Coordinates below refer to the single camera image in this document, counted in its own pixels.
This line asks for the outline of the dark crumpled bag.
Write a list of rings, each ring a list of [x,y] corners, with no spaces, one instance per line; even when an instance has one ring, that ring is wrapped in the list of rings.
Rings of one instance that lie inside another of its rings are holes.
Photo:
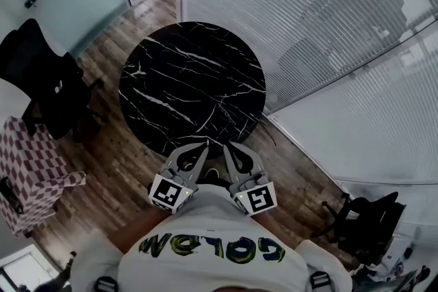
[[[379,263],[361,264],[350,274],[352,292],[413,292],[430,276],[427,265],[407,269],[414,247],[410,240],[393,238]]]

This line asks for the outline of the person's black shoe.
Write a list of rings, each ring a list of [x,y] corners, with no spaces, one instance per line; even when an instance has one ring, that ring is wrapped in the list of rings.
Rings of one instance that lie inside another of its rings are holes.
[[[204,181],[209,184],[216,184],[218,180],[220,180],[219,172],[216,168],[210,168],[208,171],[206,171],[204,178]]]

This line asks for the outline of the black strapped device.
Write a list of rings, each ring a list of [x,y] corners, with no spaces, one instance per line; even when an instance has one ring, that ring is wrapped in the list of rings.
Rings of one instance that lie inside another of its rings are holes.
[[[7,177],[0,179],[0,193],[18,214],[23,214],[23,206],[12,190],[12,184]]]

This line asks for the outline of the round black marble table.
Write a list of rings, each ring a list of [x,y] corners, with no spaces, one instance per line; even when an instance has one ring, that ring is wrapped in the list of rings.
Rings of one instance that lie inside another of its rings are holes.
[[[209,143],[218,157],[227,142],[244,142],[266,101],[264,73],[251,48],[229,30],[202,22],[165,26],[143,39],[125,62],[118,88],[131,132],[167,157]]]

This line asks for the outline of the person's left forearm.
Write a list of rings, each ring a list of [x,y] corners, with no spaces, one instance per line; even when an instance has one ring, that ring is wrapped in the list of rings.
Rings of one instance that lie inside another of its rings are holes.
[[[169,216],[171,213],[162,209],[147,207],[134,221],[112,232],[107,238],[117,249],[126,254],[136,242]]]

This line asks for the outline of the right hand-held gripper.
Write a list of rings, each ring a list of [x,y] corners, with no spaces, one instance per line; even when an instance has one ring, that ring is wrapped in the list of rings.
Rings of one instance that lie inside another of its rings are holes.
[[[277,206],[274,183],[263,171],[260,156],[236,142],[223,145],[225,163],[231,182],[229,193],[241,212],[253,216]],[[243,175],[253,175],[244,181]]]

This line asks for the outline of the black office chair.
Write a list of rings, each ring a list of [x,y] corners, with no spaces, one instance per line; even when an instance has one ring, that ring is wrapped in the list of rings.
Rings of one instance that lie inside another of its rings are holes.
[[[103,80],[98,78],[87,85],[76,59],[70,53],[57,55],[34,18],[12,30],[0,43],[0,78],[30,97],[22,119],[31,135],[37,125],[43,124],[55,140],[71,132],[73,140],[80,142],[81,118],[107,122],[104,115],[88,106],[93,89],[102,88]],[[56,94],[59,81],[63,88]]]
[[[321,231],[312,233],[311,237],[332,232],[330,243],[336,243],[339,249],[364,265],[375,264],[391,243],[406,207],[397,201],[398,195],[395,191],[371,202],[364,197],[352,199],[349,194],[343,193],[344,203],[338,212],[324,201],[322,206],[328,209],[334,221]]]

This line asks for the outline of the pink white checkered cloth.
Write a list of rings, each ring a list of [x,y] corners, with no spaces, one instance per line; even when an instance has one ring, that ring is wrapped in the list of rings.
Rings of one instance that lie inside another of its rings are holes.
[[[0,214],[11,233],[22,237],[55,214],[67,187],[86,184],[86,173],[71,172],[47,128],[29,134],[25,122],[10,116],[0,129],[0,179],[7,177],[23,206],[18,214],[0,193]]]

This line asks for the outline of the person's white printed T-shirt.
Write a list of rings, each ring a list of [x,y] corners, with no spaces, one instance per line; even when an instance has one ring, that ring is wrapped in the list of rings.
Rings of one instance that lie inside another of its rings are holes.
[[[73,292],[110,276],[119,292],[311,292],[324,271],[333,292],[352,292],[340,261],[305,240],[291,249],[245,216],[226,189],[201,185],[193,199],[123,254],[93,230],[71,268]]]

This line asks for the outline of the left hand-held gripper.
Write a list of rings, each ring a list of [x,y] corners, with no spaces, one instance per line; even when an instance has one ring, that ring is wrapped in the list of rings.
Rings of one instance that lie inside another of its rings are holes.
[[[198,191],[197,180],[209,153],[209,142],[191,143],[174,149],[167,168],[155,175],[149,202],[175,214]]]

